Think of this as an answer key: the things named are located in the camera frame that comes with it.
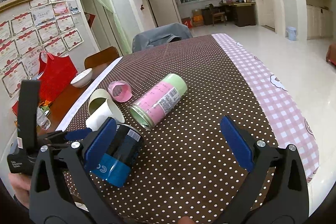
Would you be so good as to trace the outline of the person's left hand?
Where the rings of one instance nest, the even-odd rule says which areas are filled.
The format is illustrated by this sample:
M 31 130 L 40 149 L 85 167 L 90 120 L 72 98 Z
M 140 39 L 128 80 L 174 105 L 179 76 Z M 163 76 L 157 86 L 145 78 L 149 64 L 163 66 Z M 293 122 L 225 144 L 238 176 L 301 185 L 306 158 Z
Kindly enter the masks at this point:
M 28 209 L 30 205 L 31 177 L 21 173 L 9 173 L 8 176 L 17 200 Z

